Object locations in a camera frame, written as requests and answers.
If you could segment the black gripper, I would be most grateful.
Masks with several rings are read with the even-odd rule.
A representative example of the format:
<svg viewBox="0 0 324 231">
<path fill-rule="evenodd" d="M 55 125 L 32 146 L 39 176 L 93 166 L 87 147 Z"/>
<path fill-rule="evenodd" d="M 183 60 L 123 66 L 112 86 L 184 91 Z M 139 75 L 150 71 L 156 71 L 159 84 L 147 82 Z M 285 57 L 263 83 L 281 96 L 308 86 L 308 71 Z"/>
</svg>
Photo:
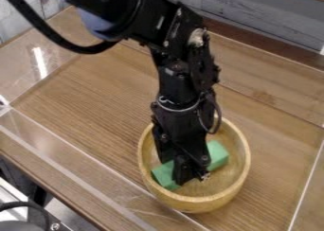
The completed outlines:
<svg viewBox="0 0 324 231">
<path fill-rule="evenodd" d="M 205 181 L 211 157 L 206 135 L 221 125 L 221 109 L 214 90 L 199 94 L 192 104 L 179 108 L 160 99 L 151 104 L 152 139 L 159 166 L 150 173 L 160 186 L 182 186 L 186 181 Z"/>
</svg>

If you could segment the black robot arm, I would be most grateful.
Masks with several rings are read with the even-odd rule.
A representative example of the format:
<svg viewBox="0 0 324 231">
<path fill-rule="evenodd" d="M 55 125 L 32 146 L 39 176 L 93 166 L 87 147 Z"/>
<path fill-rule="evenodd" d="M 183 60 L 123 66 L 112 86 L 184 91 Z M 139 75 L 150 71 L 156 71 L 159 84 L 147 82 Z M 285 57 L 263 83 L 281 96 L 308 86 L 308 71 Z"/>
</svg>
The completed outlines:
<svg viewBox="0 0 324 231">
<path fill-rule="evenodd" d="M 206 135 L 221 124 L 214 91 L 219 67 L 201 15 L 176 0 L 64 0 L 101 40 L 81 46 L 59 35 L 25 0 L 6 1 L 44 37 L 69 51 L 97 54 L 127 39 L 150 49 L 159 80 L 150 105 L 158 158 L 174 164 L 171 180 L 176 185 L 207 178 L 211 154 Z"/>
</svg>

